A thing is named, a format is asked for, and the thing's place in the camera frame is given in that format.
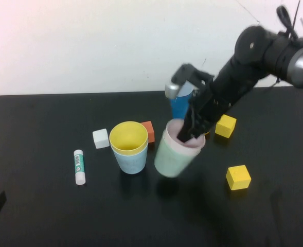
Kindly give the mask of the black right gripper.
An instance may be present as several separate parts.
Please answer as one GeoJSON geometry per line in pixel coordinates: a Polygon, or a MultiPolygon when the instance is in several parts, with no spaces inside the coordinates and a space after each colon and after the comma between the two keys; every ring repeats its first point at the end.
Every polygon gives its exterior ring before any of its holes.
{"type": "Polygon", "coordinates": [[[234,79],[212,77],[205,80],[189,80],[200,91],[189,100],[189,110],[177,138],[187,142],[208,133],[208,130],[234,105],[234,79]]]}

